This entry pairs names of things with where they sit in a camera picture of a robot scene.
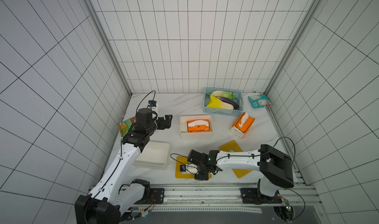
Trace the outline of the white tissue box base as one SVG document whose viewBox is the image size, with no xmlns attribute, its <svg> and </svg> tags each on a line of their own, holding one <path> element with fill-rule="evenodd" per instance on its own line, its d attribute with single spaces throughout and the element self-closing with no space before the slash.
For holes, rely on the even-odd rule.
<svg viewBox="0 0 379 224">
<path fill-rule="evenodd" d="M 180 117 L 180 136 L 184 140 L 210 139 L 213 132 L 213 121 L 210 115 Z"/>
</svg>

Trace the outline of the teal snack bag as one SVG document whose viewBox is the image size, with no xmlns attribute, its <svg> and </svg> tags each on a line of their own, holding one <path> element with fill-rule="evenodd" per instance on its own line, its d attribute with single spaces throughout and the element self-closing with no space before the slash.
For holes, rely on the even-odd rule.
<svg viewBox="0 0 379 224">
<path fill-rule="evenodd" d="M 249 96 L 248 99 L 252 107 L 255 109 L 265 108 L 271 105 L 271 101 L 264 94 Z"/>
</svg>

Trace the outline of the green lettuce toy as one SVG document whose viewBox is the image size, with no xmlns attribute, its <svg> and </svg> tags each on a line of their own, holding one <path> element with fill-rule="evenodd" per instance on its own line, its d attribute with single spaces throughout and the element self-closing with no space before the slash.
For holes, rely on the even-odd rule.
<svg viewBox="0 0 379 224">
<path fill-rule="evenodd" d="M 235 100 L 235 96 L 232 92 L 229 91 L 214 91 L 211 93 L 211 96 L 213 97 L 224 97 L 228 98 L 230 100 Z"/>
</svg>

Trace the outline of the purple eggplant toy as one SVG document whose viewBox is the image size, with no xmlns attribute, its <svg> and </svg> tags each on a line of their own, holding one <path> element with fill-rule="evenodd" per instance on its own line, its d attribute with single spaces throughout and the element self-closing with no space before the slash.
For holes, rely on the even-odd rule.
<svg viewBox="0 0 379 224">
<path fill-rule="evenodd" d="M 222 97 L 222 96 L 219 96 L 218 98 L 219 98 L 222 102 L 224 102 L 224 103 L 228 103 L 228 104 L 232 105 L 233 108 L 234 108 L 234 110 L 239 109 L 239 105 L 238 105 L 238 103 L 236 103 L 234 100 L 231 100 L 231 99 L 229 99 L 229 98 Z"/>
</svg>

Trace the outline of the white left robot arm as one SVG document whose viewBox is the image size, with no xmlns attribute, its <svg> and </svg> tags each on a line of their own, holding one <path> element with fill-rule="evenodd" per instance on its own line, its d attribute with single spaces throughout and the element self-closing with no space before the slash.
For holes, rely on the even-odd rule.
<svg viewBox="0 0 379 224">
<path fill-rule="evenodd" d="M 87 195 L 80 195 L 75 202 L 78 224 L 119 224 L 133 220 L 135 203 L 153 202 L 150 182 L 135 179 L 121 191 L 129 169 L 141 155 L 156 130 L 171 127 L 172 115 L 158 117 L 150 108 L 136 112 L 136 121 L 121 139 L 120 150 L 98 184 Z"/>
</svg>

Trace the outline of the orange tissue pack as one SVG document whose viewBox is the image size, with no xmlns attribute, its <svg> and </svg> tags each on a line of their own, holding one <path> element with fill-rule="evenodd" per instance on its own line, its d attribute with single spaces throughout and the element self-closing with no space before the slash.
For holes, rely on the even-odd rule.
<svg viewBox="0 0 379 224">
<path fill-rule="evenodd" d="M 207 119 L 197 119 L 187 122 L 187 132 L 188 133 L 201 133 L 210 132 L 210 122 Z"/>
<path fill-rule="evenodd" d="M 233 123 L 230 131 L 239 138 L 243 138 L 250 130 L 255 119 L 250 117 L 246 112 L 242 113 L 239 118 Z"/>
</svg>

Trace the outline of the green chips bag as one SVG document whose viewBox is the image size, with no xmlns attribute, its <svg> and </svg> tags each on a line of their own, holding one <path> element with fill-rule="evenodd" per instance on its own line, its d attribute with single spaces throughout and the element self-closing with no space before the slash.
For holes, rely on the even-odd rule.
<svg viewBox="0 0 379 224">
<path fill-rule="evenodd" d="M 136 117 L 131 117 L 119 123 L 117 125 L 121 137 L 125 136 L 130 130 L 131 126 L 136 122 Z"/>
</svg>

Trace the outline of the white empty box base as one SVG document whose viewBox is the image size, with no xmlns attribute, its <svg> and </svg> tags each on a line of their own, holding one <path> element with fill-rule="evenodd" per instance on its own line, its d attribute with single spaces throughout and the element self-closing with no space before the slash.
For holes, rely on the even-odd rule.
<svg viewBox="0 0 379 224">
<path fill-rule="evenodd" d="M 149 142 L 133 166 L 146 169 L 166 170 L 170 145 L 161 142 Z"/>
</svg>

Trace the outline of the light blue plastic basket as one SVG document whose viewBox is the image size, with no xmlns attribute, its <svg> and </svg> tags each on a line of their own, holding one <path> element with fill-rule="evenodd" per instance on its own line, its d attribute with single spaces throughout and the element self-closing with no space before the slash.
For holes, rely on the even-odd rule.
<svg viewBox="0 0 379 224">
<path fill-rule="evenodd" d="M 240 116 L 243 112 L 242 92 L 205 88 L 203 110 L 208 114 Z"/>
</svg>

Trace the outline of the yellow cabbage toy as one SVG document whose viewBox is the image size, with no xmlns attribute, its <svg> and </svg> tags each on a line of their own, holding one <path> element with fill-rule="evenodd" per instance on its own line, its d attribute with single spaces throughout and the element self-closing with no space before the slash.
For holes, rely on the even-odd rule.
<svg viewBox="0 0 379 224">
<path fill-rule="evenodd" d="M 208 101 L 206 107 L 226 110 L 234 109 L 234 106 L 232 104 L 223 102 L 222 100 L 214 96 L 210 96 L 210 100 Z"/>
</svg>

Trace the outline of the aluminium mounting rail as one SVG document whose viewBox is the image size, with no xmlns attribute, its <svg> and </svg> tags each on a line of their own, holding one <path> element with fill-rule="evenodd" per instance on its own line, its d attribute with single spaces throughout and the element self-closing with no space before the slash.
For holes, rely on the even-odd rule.
<svg viewBox="0 0 379 224">
<path fill-rule="evenodd" d="M 144 187 L 139 184 L 117 188 L 115 196 L 106 201 L 120 207 L 122 214 L 128 211 L 140 212 L 150 208 L 154 212 L 255 212 L 264 207 L 285 207 L 295 209 L 295 214 L 309 207 L 319 207 L 322 202 L 316 189 L 299 184 L 290 189 L 280 188 L 278 197 L 264 198 L 254 195 L 257 183 L 230 184 L 152 184 L 147 197 Z"/>
</svg>

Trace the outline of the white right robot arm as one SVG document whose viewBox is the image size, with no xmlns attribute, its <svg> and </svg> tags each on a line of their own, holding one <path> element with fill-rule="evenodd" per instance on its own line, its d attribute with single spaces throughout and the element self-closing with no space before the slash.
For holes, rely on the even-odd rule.
<svg viewBox="0 0 379 224">
<path fill-rule="evenodd" d="M 279 188 L 294 187 L 292 159 L 276 148 L 263 144 L 250 152 L 210 151 L 208 154 L 191 150 L 187 162 L 196 167 L 195 179 L 208 180 L 209 174 L 230 169 L 254 170 L 263 174 L 258 182 L 258 194 L 274 197 Z"/>
</svg>

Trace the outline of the yellow bamboo box lid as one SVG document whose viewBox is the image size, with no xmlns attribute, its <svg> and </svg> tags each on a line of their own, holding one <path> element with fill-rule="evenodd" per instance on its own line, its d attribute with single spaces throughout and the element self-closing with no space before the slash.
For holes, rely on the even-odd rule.
<svg viewBox="0 0 379 224">
<path fill-rule="evenodd" d="M 197 172 L 196 166 L 187 162 L 187 158 L 176 156 L 175 178 L 177 179 L 195 179 Z"/>
</svg>

